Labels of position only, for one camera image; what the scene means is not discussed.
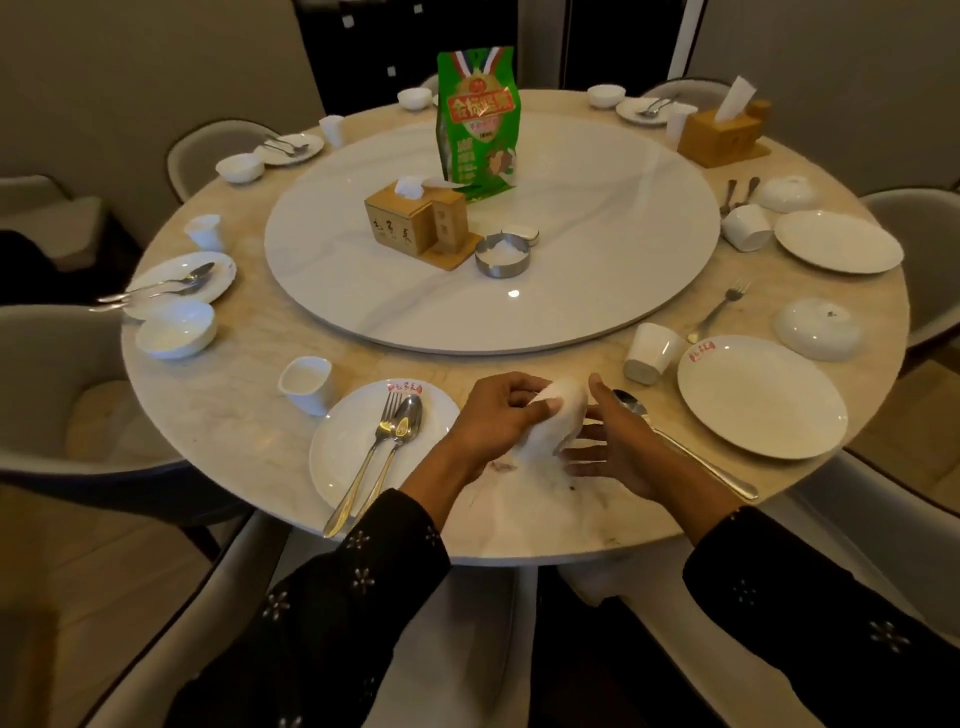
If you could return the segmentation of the person's right hand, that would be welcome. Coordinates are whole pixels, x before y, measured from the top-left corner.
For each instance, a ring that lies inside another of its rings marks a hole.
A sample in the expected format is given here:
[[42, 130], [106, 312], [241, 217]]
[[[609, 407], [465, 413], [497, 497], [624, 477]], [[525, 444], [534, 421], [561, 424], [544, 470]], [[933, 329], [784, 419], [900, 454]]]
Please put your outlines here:
[[628, 409], [627, 417], [618, 423], [589, 419], [589, 407], [585, 418], [578, 440], [587, 442], [584, 447], [607, 446], [607, 459], [565, 459], [561, 452], [566, 471], [578, 478], [617, 480], [642, 499], [666, 505], [670, 488], [685, 467], [678, 451]]

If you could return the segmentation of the person's left hand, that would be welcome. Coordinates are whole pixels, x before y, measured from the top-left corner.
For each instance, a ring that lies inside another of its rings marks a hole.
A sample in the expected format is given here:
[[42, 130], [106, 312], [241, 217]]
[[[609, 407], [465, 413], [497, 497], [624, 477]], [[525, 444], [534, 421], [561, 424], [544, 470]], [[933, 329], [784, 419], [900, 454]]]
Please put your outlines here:
[[549, 382], [509, 371], [475, 382], [453, 426], [443, 439], [466, 481], [476, 480], [488, 464], [506, 455], [534, 425], [548, 418], [522, 418], [520, 396], [536, 396]]

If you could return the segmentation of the person's left forearm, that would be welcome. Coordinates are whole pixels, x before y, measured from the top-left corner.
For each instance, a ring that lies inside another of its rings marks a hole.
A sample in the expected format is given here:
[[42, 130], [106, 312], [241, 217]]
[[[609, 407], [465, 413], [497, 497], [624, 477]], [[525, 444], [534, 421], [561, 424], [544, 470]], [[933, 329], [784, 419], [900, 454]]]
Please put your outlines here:
[[280, 579], [175, 695], [163, 728], [359, 728], [404, 629], [450, 572], [441, 531], [489, 462], [449, 434], [344, 540]]

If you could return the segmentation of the person's right forearm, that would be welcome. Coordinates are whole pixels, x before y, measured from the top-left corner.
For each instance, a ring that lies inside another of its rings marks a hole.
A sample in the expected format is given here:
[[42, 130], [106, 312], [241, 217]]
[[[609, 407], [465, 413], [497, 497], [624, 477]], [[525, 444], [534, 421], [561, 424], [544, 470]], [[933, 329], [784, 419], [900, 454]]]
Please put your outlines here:
[[692, 544], [690, 597], [825, 728], [960, 728], [960, 647], [688, 458], [644, 480]]

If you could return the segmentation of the metal ashtray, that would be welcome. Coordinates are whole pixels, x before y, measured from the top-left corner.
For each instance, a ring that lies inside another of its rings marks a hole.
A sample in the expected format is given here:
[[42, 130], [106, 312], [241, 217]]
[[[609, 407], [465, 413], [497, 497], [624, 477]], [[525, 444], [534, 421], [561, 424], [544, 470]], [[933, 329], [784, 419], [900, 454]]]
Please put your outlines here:
[[525, 238], [512, 233], [491, 234], [477, 244], [474, 260], [483, 275], [498, 280], [510, 279], [529, 268], [531, 246]]

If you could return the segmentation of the white plate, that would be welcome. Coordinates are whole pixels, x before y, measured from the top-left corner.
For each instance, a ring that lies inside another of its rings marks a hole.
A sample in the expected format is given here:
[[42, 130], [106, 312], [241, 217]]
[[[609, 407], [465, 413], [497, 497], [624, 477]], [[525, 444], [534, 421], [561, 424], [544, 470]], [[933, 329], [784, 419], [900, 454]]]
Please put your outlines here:
[[318, 156], [318, 154], [323, 151], [325, 147], [325, 140], [323, 140], [321, 137], [305, 132], [284, 134], [279, 135], [279, 137], [285, 140], [293, 141], [296, 144], [309, 143], [309, 151], [300, 153], [295, 157], [288, 157], [282, 153], [277, 153], [275, 151], [270, 152], [269, 150], [261, 148], [260, 145], [263, 143], [262, 142], [255, 148], [253, 152], [259, 155], [266, 166], [280, 167], [303, 164]]
[[424, 380], [389, 378], [354, 390], [321, 420], [310, 446], [310, 478], [322, 499], [336, 508], [346, 495], [375, 441], [379, 417], [392, 391], [417, 394], [423, 405], [419, 431], [394, 456], [382, 490], [397, 489], [449, 432], [460, 408], [442, 389]]
[[625, 98], [615, 107], [616, 114], [631, 124], [642, 127], [665, 127], [666, 106], [675, 103], [670, 98], [641, 96]]
[[839, 448], [846, 402], [810, 360], [766, 339], [717, 335], [678, 359], [678, 391], [692, 414], [755, 455], [806, 460]]
[[899, 267], [905, 252], [883, 227], [826, 210], [796, 211], [774, 223], [780, 246], [798, 260], [848, 275], [878, 275]]
[[161, 281], [181, 279], [193, 269], [210, 261], [215, 262], [215, 267], [209, 274], [210, 280], [198, 291], [189, 295], [168, 295], [150, 298], [140, 302], [138, 305], [129, 305], [123, 308], [123, 311], [130, 318], [144, 320], [154, 315], [155, 311], [174, 302], [196, 300], [209, 304], [212, 303], [229, 289], [236, 277], [234, 260], [222, 252], [197, 250], [170, 258], [139, 274], [131, 281], [127, 288], [133, 290]]

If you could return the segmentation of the white marble turntable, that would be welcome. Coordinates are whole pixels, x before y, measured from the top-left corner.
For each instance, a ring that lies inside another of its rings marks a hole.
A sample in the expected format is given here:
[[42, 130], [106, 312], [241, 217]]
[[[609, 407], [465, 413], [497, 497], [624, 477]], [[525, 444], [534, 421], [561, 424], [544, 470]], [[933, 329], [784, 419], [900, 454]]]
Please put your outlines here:
[[445, 272], [375, 240], [365, 200], [441, 171], [434, 121], [380, 132], [307, 171], [273, 207], [270, 272], [331, 327], [402, 350], [529, 353], [622, 329], [701, 273], [719, 237], [714, 191], [676, 152], [630, 127], [524, 111], [516, 186], [468, 207], [480, 235], [538, 231], [506, 280], [469, 259]]

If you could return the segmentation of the wooden tissue box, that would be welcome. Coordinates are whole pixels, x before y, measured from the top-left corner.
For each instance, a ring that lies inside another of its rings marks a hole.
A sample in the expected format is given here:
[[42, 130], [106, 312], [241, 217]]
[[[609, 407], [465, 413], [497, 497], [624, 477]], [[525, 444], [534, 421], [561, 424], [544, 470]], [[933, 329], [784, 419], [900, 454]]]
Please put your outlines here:
[[471, 229], [467, 196], [458, 186], [425, 179], [416, 199], [395, 181], [366, 197], [374, 240], [403, 255], [452, 272], [474, 255], [483, 236]]
[[703, 168], [766, 157], [772, 151], [760, 140], [771, 108], [769, 101], [754, 101], [738, 116], [724, 122], [715, 120], [718, 108], [690, 114], [684, 122], [677, 153]]

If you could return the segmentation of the white tissue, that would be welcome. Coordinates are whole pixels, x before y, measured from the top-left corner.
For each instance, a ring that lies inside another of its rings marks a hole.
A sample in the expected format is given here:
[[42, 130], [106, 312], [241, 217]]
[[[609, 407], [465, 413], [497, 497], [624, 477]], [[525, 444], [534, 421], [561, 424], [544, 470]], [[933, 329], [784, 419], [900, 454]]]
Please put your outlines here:
[[393, 193], [407, 200], [421, 200], [428, 190], [461, 189], [467, 185], [442, 176], [402, 176], [393, 187]]
[[726, 92], [722, 103], [714, 113], [714, 122], [722, 124], [734, 120], [744, 113], [753, 100], [757, 88], [749, 80], [738, 76]]

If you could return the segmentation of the green snack bag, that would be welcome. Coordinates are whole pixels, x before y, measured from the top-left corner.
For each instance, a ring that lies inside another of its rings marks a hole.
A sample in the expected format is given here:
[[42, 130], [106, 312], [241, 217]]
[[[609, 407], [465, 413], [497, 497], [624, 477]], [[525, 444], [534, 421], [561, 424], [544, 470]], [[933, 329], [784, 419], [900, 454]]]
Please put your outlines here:
[[442, 52], [436, 139], [444, 179], [469, 202], [514, 187], [522, 99], [514, 46]]

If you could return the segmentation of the dark cabinet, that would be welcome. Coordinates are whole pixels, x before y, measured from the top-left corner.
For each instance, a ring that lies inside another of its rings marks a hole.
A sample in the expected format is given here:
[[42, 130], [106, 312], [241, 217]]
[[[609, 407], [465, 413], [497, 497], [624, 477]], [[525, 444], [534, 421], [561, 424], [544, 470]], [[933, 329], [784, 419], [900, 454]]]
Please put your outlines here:
[[292, 0], [328, 115], [391, 105], [437, 73], [438, 54], [516, 46], [520, 0]]

